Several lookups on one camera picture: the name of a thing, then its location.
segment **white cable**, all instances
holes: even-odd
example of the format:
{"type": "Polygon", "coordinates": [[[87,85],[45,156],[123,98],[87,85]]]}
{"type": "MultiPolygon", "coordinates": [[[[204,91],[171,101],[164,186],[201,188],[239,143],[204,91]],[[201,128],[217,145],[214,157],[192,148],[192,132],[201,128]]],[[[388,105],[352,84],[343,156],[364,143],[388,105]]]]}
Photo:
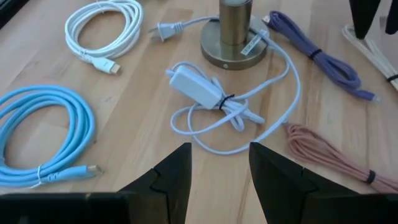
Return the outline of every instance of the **white cable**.
{"type": "Polygon", "coordinates": [[[218,16],[205,16],[205,17],[201,17],[198,19],[192,19],[187,22],[173,22],[173,23],[162,22],[162,23],[158,23],[157,27],[150,29],[149,32],[150,33],[157,32],[157,35],[154,35],[153,37],[158,37],[161,39],[162,42],[164,42],[166,39],[168,39],[176,34],[179,34],[186,27],[188,27],[190,25],[194,25],[194,24],[196,24],[198,22],[202,22],[202,21],[209,21],[211,19],[218,20],[219,17],[218,16]]]}
{"type": "MultiPolygon", "coordinates": [[[[355,37],[354,27],[351,25],[346,25],[342,32],[347,40],[350,41],[359,51],[361,51],[362,54],[364,54],[386,78],[389,78],[393,75],[398,75],[397,70],[390,64],[381,50],[378,49],[373,40],[365,37],[363,40],[365,45],[362,44],[362,42],[355,37]]],[[[391,84],[396,90],[398,90],[397,80],[391,81],[391,84]]]]}
{"type": "MultiPolygon", "coordinates": [[[[244,120],[245,119],[250,119],[251,121],[257,123],[257,124],[263,124],[265,123],[265,120],[260,117],[259,115],[254,114],[253,112],[251,112],[249,110],[249,102],[248,102],[248,98],[254,94],[256,94],[257,92],[263,90],[265,87],[267,87],[268,85],[275,83],[277,81],[279,81],[280,79],[284,78],[286,76],[286,74],[288,74],[289,72],[289,68],[291,67],[293,70],[293,74],[294,77],[297,81],[297,87],[296,87],[296,96],[292,102],[292,104],[288,107],[288,109],[285,111],[285,113],[274,123],[272,124],[269,129],[265,130],[262,134],[260,134],[256,139],[253,139],[252,141],[254,142],[259,142],[263,139],[265,139],[266,137],[268,137],[268,135],[270,135],[272,132],[274,132],[284,121],[287,120],[287,118],[289,117],[289,115],[293,112],[293,110],[297,107],[297,104],[299,102],[300,99],[300,93],[301,93],[301,84],[300,84],[300,78],[299,78],[299,73],[297,72],[297,69],[295,68],[295,65],[293,63],[293,61],[291,60],[291,58],[287,55],[287,53],[281,49],[273,40],[271,40],[267,35],[264,35],[263,32],[261,32],[260,30],[254,30],[254,32],[259,35],[260,37],[262,37],[268,44],[269,44],[269,48],[272,50],[275,50],[276,52],[280,53],[283,58],[285,58],[286,61],[286,69],[284,70],[284,72],[282,72],[282,74],[280,74],[279,76],[275,77],[275,78],[271,78],[270,80],[266,80],[264,83],[260,84],[259,86],[257,86],[255,89],[240,95],[240,96],[235,96],[232,97],[228,100],[225,101],[222,110],[226,113],[226,116],[222,119],[220,119],[219,121],[217,121],[216,123],[208,126],[207,128],[204,128],[202,130],[199,131],[194,131],[192,128],[192,114],[195,110],[206,110],[206,108],[202,105],[200,105],[199,103],[195,103],[192,106],[186,107],[186,108],[182,108],[179,109],[178,111],[176,111],[171,119],[170,119],[170,125],[172,127],[172,129],[179,134],[182,135],[187,135],[187,136],[192,136],[194,140],[196,140],[196,142],[203,147],[205,150],[212,152],[214,154],[219,154],[219,155],[231,155],[231,154],[236,154],[242,151],[245,151],[246,149],[249,148],[249,143],[245,144],[244,146],[241,146],[237,149],[233,149],[230,151],[220,151],[217,149],[212,149],[211,147],[207,146],[205,143],[203,143],[197,135],[199,134],[203,134],[203,133],[207,133],[208,131],[211,131],[219,126],[221,126],[222,124],[226,123],[227,121],[231,122],[231,124],[233,125],[233,127],[241,132],[244,131],[244,120]],[[188,123],[188,131],[183,131],[181,129],[178,129],[175,126],[175,120],[182,115],[182,113],[188,112],[188,118],[187,118],[187,123],[188,123]]],[[[171,70],[167,70],[166,74],[168,74],[169,76],[172,77],[173,72],[175,72],[178,67],[180,66],[188,66],[188,67],[192,67],[200,76],[202,76],[203,78],[206,78],[208,81],[211,82],[213,88],[217,87],[219,90],[221,90],[222,92],[222,99],[224,99],[225,97],[227,97],[227,94],[224,92],[224,90],[222,89],[219,81],[213,77],[212,79],[209,79],[203,71],[201,71],[196,65],[190,63],[190,62],[179,62],[178,64],[174,65],[172,67],[171,70]]],[[[219,106],[220,106],[221,102],[218,102],[216,104],[216,106],[212,107],[211,110],[218,110],[219,106]]]]}
{"type": "Polygon", "coordinates": [[[82,61],[92,63],[98,70],[117,73],[120,66],[111,59],[129,51],[137,42],[140,34],[144,9],[135,0],[96,1],[74,12],[65,23],[65,40],[70,50],[82,61]],[[84,25],[97,14],[104,11],[121,12],[126,24],[120,36],[100,49],[86,49],[79,45],[78,37],[84,25]]]}

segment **white power cord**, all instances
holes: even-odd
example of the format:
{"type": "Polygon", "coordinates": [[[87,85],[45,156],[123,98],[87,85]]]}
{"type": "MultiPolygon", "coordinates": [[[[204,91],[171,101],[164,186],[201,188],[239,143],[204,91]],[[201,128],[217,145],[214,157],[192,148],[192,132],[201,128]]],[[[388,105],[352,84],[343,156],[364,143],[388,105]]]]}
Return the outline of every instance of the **white power cord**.
{"type": "MultiPolygon", "coordinates": [[[[350,25],[345,26],[342,32],[347,40],[350,41],[359,51],[361,51],[362,54],[364,54],[387,79],[393,77],[394,75],[398,75],[397,70],[390,64],[381,50],[378,49],[373,40],[365,37],[363,40],[365,44],[363,44],[355,37],[354,27],[350,25]]],[[[391,80],[391,84],[398,91],[398,80],[391,80]]]]}
{"type": "Polygon", "coordinates": [[[74,12],[65,23],[65,40],[70,50],[82,61],[92,63],[94,67],[108,74],[118,74],[120,65],[111,59],[129,51],[137,42],[140,34],[144,10],[135,0],[96,1],[74,12]],[[79,45],[79,33],[84,25],[97,14],[105,11],[123,13],[126,25],[120,36],[100,49],[86,49],[79,45]]]}
{"type": "MultiPolygon", "coordinates": [[[[196,19],[194,20],[195,22],[197,21],[204,21],[208,19],[196,19]]],[[[186,22],[185,24],[193,24],[195,22],[186,22]]],[[[175,23],[175,24],[158,24],[158,32],[161,37],[166,37],[169,38],[179,32],[182,31],[182,29],[177,30],[174,29],[176,24],[181,24],[181,22],[175,23]]],[[[299,73],[297,72],[297,69],[295,68],[295,65],[290,59],[290,57],[287,55],[287,53],[281,49],[273,40],[271,40],[266,33],[264,33],[264,30],[253,30],[257,35],[262,37],[268,44],[269,48],[272,50],[275,50],[276,52],[280,53],[283,58],[285,58],[286,61],[286,68],[280,74],[279,76],[275,78],[271,78],[270,80],[266,80],[264,83],[261,83],[259,86],[254,88],[253,90],[248,91],[247,93],[240,95],[240,96],[234,96],[234,95],[227,95],[224,90],[221,87],[221,84],[217,80],[217,78],[213,77],[209,79],[203,71],[200,70],[196,65],[190,63],[190,62],[179,62],[176,65],[174,65],[170,70],[166,70],[166,74],[170,77],[170,85],[174,87],[176,90],[179,92],[183,93],[184,95],[189,96],[193,100],[196,101],[196,103],[192,106],[185,107],[182,109],[179,109],[176,111],[171,119],[170,119],[170,125],[172,129],[179,134],[182,135],[187,135],[187,136],[192,136],[196,142],[206,149],[209,152],[212,152],[214,154],[219,154],[219,155],[231,155],[239,152],[243,152],[246,149],[249,148],[249,143],[245,144],[244,146],[241,146],[237,149],[233,149],[230,151],[220,151],[217,149],[212,149],[211,147],[207,146],[205,143],[203,143],[198,135],[206,133],[208,131],[211,131],[212,129],[217,128],[218,126],[221,126],[222,124],[226,123],[227,121],[231,122],[233,127],[241,132],[244,131],[244,120],[249,119],[257,124],[264,124],[265,120],[264,118],[260,117],[259,115],[254,114],[253,112],[250,111],[249,109],[249,102],[248,98],[257,92],[263,90],[265,87],[268,85],[275,83],[282,78],[286,76],[289,72],[289,68],[291,67],[293,70],[294,77],[297,81],[297,87],[296,87],[296,96],[292,102],[292,104],[288,107],[288,109],[283,113],[283,115],[274,123],[272,124],[269,129],[264,131],[262,134],[260,134],[256,139],[253,139],[252,141],[254,142],[259,142],[268,135],[270,135],[272,132],[274,132],[283,122],[287,121],[287,118],[290,116],[290,114],[293,112],[293,110],[297,107],[297,104],[300,99],[300,93],[301,93],[301,84],[300,84],[300,79],[299,79],[299,73]],[[204,128],[199,131],[194,131],[192,128],[192,114],[195,110],[223,110],[226,114],[226,116],[216,123],[208,126],[207,128],[204,128]],[[178,129],[175,126],[175,120],[182,115],[182,113],[188,112],[188,131],[183,131],[178,129]]]]}

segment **wooden tabletop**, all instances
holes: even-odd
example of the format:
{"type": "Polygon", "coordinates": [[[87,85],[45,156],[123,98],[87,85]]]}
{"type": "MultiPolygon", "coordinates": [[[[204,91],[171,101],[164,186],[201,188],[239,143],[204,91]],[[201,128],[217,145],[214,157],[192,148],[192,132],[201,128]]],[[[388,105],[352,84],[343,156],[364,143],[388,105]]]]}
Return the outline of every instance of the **wooden tabletop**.
{"type": "MultiPolygon", "coordinates": [[[[199,65],[216,76],[227,93],[242,94],[283,71],[284,60],[273,52],[247,70],[230,72],[210,65],[200,52],[203,24],[191,26],[165,43],[153,42],[147,31],[159,21],[186,21],[218,13],[215,0],[142,0],[145,18],[137,45],[116,59],[121,76],[111,76],[80,61],[65,43],[64,24],[71,13],[94,0],[35,0],[0,30],[0,92],[31,84],[58,84],[76,90],[91,105],[98,124],[95,144],[77,164],[98,164],[101,177],[50,184],[34,192],[116,191],[165,158],[189,137],[175,134],[170,117],[177,109],[193,103],[169,87],[164,74],[181,60],[199,65]]],[[[351,22],[347,0],[254,1],[253,14],[263,17],[278,10],[291,17],[324,52],[347,61],[363,81],[363,88],[375,92],[381,102],[357,100],[332,84],[311,60],[289,41],[271,36],[292,57],[300,73],[302,98],[290,121],[307,125],[341,148],[350,158],[376,172],[394,175],[398,171],[397,93],[383,76],[341,34],[351,22]]],[[[124,18],[105,13],[87,24],[80,44],[97,48],[116,38],[124,18]]],[[[289,74],[249,100],[250,109],[267,123],[247,122],[237,133],[226,124],[202,138],[218,149],[246,144],[263,132],[287,109],[295,94],[295,80],[289,74]]],[[[195,129],[204,128],[224,116],[214,111],[197,112],[195,129]]],[[[186,128],[186,116],[178,126],[186,128]]],[[[49,160],[68,131],[64,108],[49,107],[35,112],[18,126],[7,146],[6,162],[20,168],[37,167],[49,160]]],[[[285,155],[287,144],[282,129],[261,143],[285,155]]],[[[364,184],[314,164],[303,164],[318,174],[358,192],[372,192],[364,184]]],[[[249,171],[248,152],[216,156],[193,144],[192,188],[187,223],[264,223],[265,217],[249,171]]]]}

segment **light blue cable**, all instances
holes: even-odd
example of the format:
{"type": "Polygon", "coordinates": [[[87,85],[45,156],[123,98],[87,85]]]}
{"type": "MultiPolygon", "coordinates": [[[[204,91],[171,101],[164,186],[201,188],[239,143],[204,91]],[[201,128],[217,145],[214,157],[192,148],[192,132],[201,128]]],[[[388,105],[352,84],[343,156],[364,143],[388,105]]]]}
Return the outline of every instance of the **light blue cable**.
{"type": "Polygon", "coordinates": [[[21,93],[25,94],[10,101],[0,111],[0,119],[11,114],[0,128],[0,186],[36,187],[50,182],[95,176],[100,171],[96,166],[69,167],[89,145],[95,133],[94,114],[86,101],[62,86],[32,85],[9,92],[0,98],[0,106],[21,93]],[[69,112],[69,132],[59,151],[36,169],[7,166],[4,158],[6,143],[15,127],[32,112],[51,105],[64,106],[69,112]]]}

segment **lamp base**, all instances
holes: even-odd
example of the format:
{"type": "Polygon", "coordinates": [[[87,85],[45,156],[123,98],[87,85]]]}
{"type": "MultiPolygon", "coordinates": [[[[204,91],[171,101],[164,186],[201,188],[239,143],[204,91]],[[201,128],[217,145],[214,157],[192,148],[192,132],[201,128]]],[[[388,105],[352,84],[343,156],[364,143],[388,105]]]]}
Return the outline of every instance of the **lamp base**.
{"type": "MultiPolygon", "coordinates": [[[[259,19],[251,16],[250,28],[256,30],[266,30],[268,28],[259,19]]],[[[246,41],[238,45],[228,45],[220,39],[220,22],[209,21],[202,29],[200,36],[200,48],[202,55],[213,65],[227,70],[243,70],[259,63],[267,53],[268,44],[260,39],[251,50],[244,54],[242,50],[250,44],[256,36],[253,31],[249,31],[246,41]]]]}

